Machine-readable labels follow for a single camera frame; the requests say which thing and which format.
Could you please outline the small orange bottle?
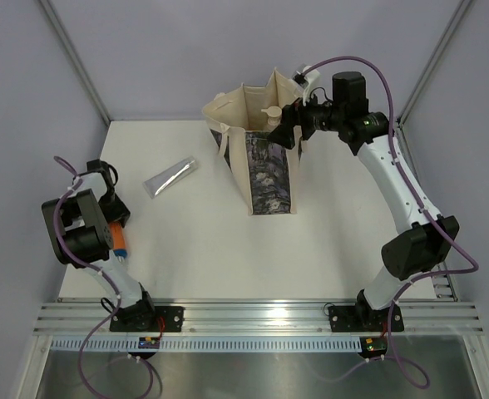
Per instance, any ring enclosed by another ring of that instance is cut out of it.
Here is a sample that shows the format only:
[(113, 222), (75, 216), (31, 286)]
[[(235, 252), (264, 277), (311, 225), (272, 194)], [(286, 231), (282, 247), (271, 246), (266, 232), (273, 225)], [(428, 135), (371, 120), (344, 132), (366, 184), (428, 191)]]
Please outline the small orange bottle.
[(109, 229), (113, 240), (112, 251), (121, 262), (124, 262), (128, 257), (128, 250), (123, 228), (119, 222), (112, 222), (109, 223)]

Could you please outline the cream canvas tote bag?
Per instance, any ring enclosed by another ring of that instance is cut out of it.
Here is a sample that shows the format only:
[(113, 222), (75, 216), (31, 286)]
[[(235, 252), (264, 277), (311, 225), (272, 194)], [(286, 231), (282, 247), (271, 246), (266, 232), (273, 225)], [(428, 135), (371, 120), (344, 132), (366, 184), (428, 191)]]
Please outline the cream canvas tote bag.
[(241, 85), (218, 94), (202, 114), (250, 215), (295, 214), (302, 142), (293, 149), (271, 143), (264, 130), (270, 106), (281, 109), (301, 90), (274, 70), (264, 86)]

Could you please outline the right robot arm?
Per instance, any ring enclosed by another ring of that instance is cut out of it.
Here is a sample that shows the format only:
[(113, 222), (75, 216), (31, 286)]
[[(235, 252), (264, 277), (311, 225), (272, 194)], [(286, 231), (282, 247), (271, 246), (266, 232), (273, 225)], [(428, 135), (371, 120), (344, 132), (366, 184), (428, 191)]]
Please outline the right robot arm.
[(393, 216), (397, 237), (381, 250), (383, 266), (353, 305), (328, 306), (335, 333), (401, 332), (403, 321), (397, 293), (416, 277), (434, 269), (447, 257), (459, 230), (453, 216), (444, 217), (414, 181), (388, 118), (368, 109), (366, 80), (358, 71), (333, 76), (333, 97), (320, 102), (314, 94), (319, 74), (304, 69), (293, 76), (302, 93), (282, 109), (281, 119), (268, 139), (287, 149), (296, 146), (295, 127), (307, 141), (315, 131), (335, 131), (374, 178)]

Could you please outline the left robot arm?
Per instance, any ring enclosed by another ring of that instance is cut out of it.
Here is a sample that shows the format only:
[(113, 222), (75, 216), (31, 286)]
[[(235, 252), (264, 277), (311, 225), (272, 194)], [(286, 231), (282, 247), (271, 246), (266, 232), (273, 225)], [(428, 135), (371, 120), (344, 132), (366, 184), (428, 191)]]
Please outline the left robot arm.
[(129, 275), (116, 256), (111, 224), (121, 227), (131, 216), (116, 193), (118, 172), (104, 160), (86, 163), (79, 173), (60, 156), (54, 160), (72, 175), (67, 192), (42, 204), (52, 249), (61, 264), (92, 276), (106, 291), (111, 316), (134, 331), (156, 325), (157, 311), (149, 293)]

